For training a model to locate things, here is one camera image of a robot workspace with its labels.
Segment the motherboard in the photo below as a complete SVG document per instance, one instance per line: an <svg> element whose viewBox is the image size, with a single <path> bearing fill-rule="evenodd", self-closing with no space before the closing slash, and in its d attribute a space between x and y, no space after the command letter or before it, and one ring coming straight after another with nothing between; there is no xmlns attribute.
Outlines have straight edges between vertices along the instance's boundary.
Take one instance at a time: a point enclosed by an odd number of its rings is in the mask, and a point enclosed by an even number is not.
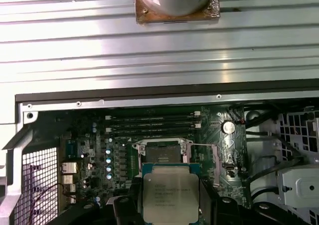
<svg viewBox="0 0 319 225"><path fill-rule="evenodd" d="M242 184L248 168L245 126L232 121L227 106L183 106L82 111L63 140L61 181L69 196L94 200L128 192L142 167L199 164L220 196L249 207ZM237 109L236 116L244 117Z"/></svg>

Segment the mesh grille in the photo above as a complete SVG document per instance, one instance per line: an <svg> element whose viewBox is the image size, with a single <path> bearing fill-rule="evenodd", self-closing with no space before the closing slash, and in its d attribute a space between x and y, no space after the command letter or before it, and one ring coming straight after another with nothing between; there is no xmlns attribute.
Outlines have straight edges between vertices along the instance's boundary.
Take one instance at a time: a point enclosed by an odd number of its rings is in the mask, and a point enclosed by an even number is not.
<svg viewBox="0 0 319 225"><path fill-rule="evenodd" d="M279 132L281 137L297 150L308 156L318 153L318 112L300 112L284 114L280 120ZM287 160L292 153L282 146L283 160Z"/></svg>
<svg viewBox="0 0 319 225"><path fill-rule="evenodd" d="M24 154L22 196L14 209L14 225L44 225L58 215L57 148ZM38 196L50 186L30 211Z"/></svg>

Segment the green circuit board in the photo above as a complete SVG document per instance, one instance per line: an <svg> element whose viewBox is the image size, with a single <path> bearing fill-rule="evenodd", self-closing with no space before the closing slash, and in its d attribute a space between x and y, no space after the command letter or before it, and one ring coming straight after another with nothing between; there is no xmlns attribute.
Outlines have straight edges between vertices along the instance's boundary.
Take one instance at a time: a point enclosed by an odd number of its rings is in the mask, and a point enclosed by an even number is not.
<svg viewBox="0 0 319 225"><path fill-rule="evenodd" d="M248 171L245 126L236 124L233 134L223 133L222 123L232 119L227 108L183 106L84 111L73 121L72 139L67 141L65 155L68 158L89 154L79 164L77 194L92 199L99 197L105 202L125 194L132 179L139 176L139 163L183 162L180 145L165 138L184 138L202 144L191 146L190 158L191 163L200 164L201 176L209 178L221 196L232 197L249 207L245 196L248 189L241 183L241 175ZM237 115L244 117L243 110L237 110ZM155 142L146 146L146 155L140 155L136 143L146 139ZM96 178L96 183L84 189L81 180L88 177Z"/></svg>

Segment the aluminum panel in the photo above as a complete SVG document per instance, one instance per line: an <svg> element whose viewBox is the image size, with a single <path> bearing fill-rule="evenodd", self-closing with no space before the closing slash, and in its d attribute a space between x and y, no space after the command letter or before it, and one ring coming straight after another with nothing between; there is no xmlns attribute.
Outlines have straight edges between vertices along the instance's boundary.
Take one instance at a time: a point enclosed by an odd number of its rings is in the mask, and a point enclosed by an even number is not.
<svg viewBox="0 0 319 225"><path fill-rule="evenodd" d="M318 1L220 0L218 21L138 25L133 0L0 0L0 91L318 78Z"/></svg>

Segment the black cable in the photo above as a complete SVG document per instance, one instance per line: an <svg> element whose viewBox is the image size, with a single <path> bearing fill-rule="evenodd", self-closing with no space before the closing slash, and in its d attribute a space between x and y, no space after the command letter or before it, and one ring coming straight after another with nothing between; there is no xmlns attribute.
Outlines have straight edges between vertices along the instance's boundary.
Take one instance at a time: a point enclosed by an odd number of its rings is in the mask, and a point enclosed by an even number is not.
<svg viewBox="0 0 319 225"><path fill-rule="evenodd" d="M259 135L259 136L268 136L268 132L246 131L246 134L249 134L249 135Z"/></svg>
<svg viewBox="0 0 319 225"><path fill-rule="evenodd" d="M291 168L297 164L299 164L301 161L300 158L293 158L292 160L290 161L285 161L285 162L281 162L280 164L276 165L276 166L273 166L269 169L265 169L253 176L250 176L248 177L246 180L249 182L249 183L252 183L253 181L261 178L261 177L264 177L268 174L271 174L271 173L274 173L274 172L278 172L279 170L282 170L282 169L287 169L287 168Z"/></svg>
<svg viewBox="0 0 319 225"><path fill-rule="evenodd" d="M267 132L252 132L252 131L246 132L246 134L261 135L261 136L265 136L265 133L267 133ZM277 172L277 171L282 170L282 169L287 169L287 168L293 167L293 166L299 164L300 162L302 162L303 156L301 155L301 153L297 149L295 149L292 145L290 145L288 142L286 142L284 139L282 139L277 134L272 134L271 137L278 139L283 145L286 146L287 149L291 150L291 152L293 154L293 158L289 161L284 161L284 162L281 162L280 164L277 164L271 168L265 169L265 170L255 174L253 176L249 176L246 179L246 182L252 183L253 181L255 181L261 177L264 177L268 174Z"/></svg>
<svg viewBox="0 0 319 225"><path fill-rule="evenodd" d="M270 187L270 188L261 189L261 190L257 191L256 193L254 193L254 194L251 196L251 199L254 200L254 199L257 198L259 195L264 194L264 193L275 193L275 194L279 194L279 188L278 188L278 187Z"/></svg>
<svg viewBox="0 0 319 225"><path fill-rule="evenodd" d="M277 157L276 157L275 155L264 155L264 156L260 156L260 157L258 157L257 159L255 159L255 160L251 163L249 172L252 171L253 165L255 165L255 164L256 164L259 160L261 160L261 159L275 159L275 164L278 163L278 162L277 162Z"/></svg>
<svg viewBox="0 0 319 225"><path fill-rule="evenodd" d="M63 184L56 183L56 184L54 184L54 185L48 187L47 189L45 189L44 191L42 191L42 193L41 193L41 194L35 199L35 201L32 203L31 208L30 208L30 212L29 212L28 225L31 225L32 211L33 211L33 209L34 209L36 203L42 198L42 196L43 196L47 191L49 191L50 189L52 189L53 187L58 186L58 185L62 186L62 188L63 188L62 194L63 194L64 196L75 199L74 197L69 196L69 195L67 195L67 194L64 193L64 185L63 185Z"/></svg>

